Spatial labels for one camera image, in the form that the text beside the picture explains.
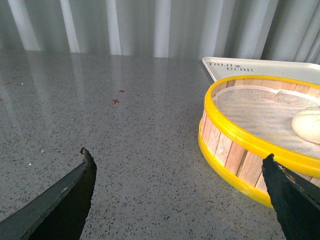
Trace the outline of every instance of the mesh liner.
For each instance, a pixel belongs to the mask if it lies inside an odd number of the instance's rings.
[[[301,139],[291,128],[294,115],[308,107],[319,106],[319,98],[262,86],[232,86],[218,92],[213,101],[221,113],[251,134],[320,158],[320,145]]]

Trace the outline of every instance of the dough ball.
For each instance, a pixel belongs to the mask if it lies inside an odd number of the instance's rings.
[[[320,144],[320,106],[299,111],[293,117],[291,127],[300,138]]]

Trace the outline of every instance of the speckled granite surface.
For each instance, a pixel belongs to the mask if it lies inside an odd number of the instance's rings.
[[[0,51],[0,221],[97,164],[83,240],[278,240],[276,213],[228,185],[198,146],[200,61]]]

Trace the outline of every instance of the curtain fold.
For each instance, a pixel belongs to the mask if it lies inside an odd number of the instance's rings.
[[[320,0],[2,0],[0,49],[320,64]]]

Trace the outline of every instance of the yellow rim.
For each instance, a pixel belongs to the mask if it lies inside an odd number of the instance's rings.
[[[216,173],[219,174],[227,183],[239,190],[241,193],[247,195],[249,198],[273,209],[270,196],[266,192],[263,192],[238,178],[215,158],[201,136],[201,123],[199,125],[198,142],[204,158]]]
[[[244,130],[243,128],[239,127],[238,125],[234,124],[231,120],[229,120],[219,111],[219,109],[216,107],[212,100],[212,91],[214,90],[214,88],[229,81],[244,79],[267,79],[288,82],[316,88],[319,90],[320,86],[308,82],[276,76],[232,76],[224,78],[212,84],[204,98],[204,110],[208,118],[224,135],[226,135],[233,142],[237,143],[244,149],[250,151],[253,154],[256,154],[261,158],[266,158],[270,153],[273,153],[274,159],[283,166],[302,174],[320,178],[320,160],[318,158],[291,151],[289,149],[280,147],[271,142],[263,140],[262,138],[257,137],[251,134],[250,132]]]

